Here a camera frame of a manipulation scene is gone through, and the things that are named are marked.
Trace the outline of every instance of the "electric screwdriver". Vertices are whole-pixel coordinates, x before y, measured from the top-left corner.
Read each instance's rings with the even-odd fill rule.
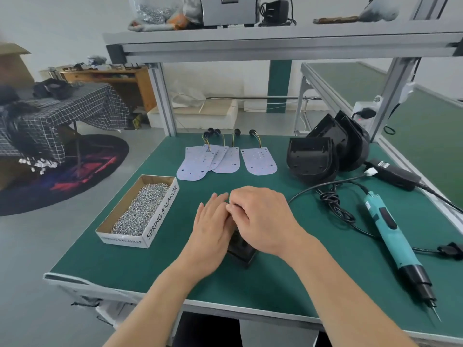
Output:
[[[384,243],[394,258],[399,272],[410,281],[418,297],[434,311],[439,321],[441,321],[436,312],[437,299],[432,292],[431,280],[383,200],[370,191],[364,202],[378,227]]]

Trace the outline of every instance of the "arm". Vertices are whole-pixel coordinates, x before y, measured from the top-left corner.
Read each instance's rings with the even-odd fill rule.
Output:
[[[188,293],[223,261],[235,229],[225,209],[228,194],[200,204],[193,232],[179,257],[155,280],[104,347],[165,347]]]
[[[245,186],[231,192],[227,209],[251,246],[294,269],[334,347],[416,347],[320,241],[298,225],[281,193]]]

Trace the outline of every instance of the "hand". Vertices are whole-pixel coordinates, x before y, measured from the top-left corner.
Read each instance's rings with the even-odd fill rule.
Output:
[[[279,257],[308,236],[294,218],[283,194],[253,186],[233,190],[231,213],[243,239],[259,251]]]
[[[194,219],[193,232],[177,262],[196,282],[212,274],[222,263],[235,230],[235,222],[226,210],[228,193],[200,204]]]

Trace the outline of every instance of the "left hand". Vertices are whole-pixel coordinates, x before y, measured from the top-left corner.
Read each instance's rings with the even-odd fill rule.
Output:
[[[228,193],[213,193],[206,205],[200,204],[193,232],[176,261],[195,283],[212,274],[227,253],[236,227],[225,208],[227,199]]]

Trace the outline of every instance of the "round rug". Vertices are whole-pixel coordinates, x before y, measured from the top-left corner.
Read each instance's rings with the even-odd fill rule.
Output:
[[[38,210],[74,197],[110,176],[129,153],[129,145],[112,135],[81,135],[81,167],[75,141],[66,145],[66,161],[33,180],[19,180],[0,191],[0,216]]]

